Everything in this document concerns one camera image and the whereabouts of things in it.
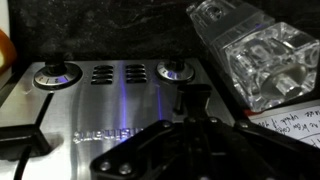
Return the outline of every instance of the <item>paper note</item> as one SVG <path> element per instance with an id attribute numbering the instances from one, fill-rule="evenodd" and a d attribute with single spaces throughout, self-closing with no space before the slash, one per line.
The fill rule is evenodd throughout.
<path id="1" fill-rule="evenodd" d="M 262 127 L 320 148 L 320 106 L 250 119 Z"/>

